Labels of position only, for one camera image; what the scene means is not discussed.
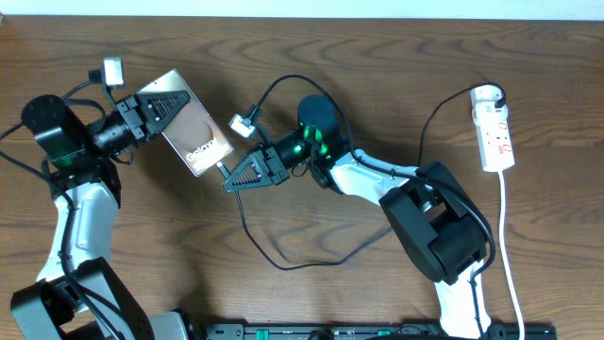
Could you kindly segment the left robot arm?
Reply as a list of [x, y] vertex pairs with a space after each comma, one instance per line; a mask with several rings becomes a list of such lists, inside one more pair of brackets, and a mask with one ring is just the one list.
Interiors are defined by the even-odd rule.
[[160, 134], [190, 102], [185, 91], [134, 94], [85, 125], [72, 108], [97, 102], [46, 94], [21, 124], [46, 153], [36, 177], [49, 184], [58, 224], [47, 263], [15, 292], [10, 311], [27, 339], [194, 339], [179, 310], [149, 316], [109, 265], [121, 207], [119, 154]]

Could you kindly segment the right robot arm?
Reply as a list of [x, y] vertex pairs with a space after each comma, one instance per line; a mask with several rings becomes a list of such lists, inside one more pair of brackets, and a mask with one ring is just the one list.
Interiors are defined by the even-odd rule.
[[490, 227], [452, 174], [439, 162], [397, 166], [356, 148], [344, 113], [327, 94], [297, 108], [297, 127], [252, 147], [224, 173], [229, 193], [277, 186], [305, 164], [315, 182], [340, 195], [378, 205], [417, 269], [433, 281], [440, 325], [453, 337], [483, 339], [491, 325], [480, 275], [495, 257]]

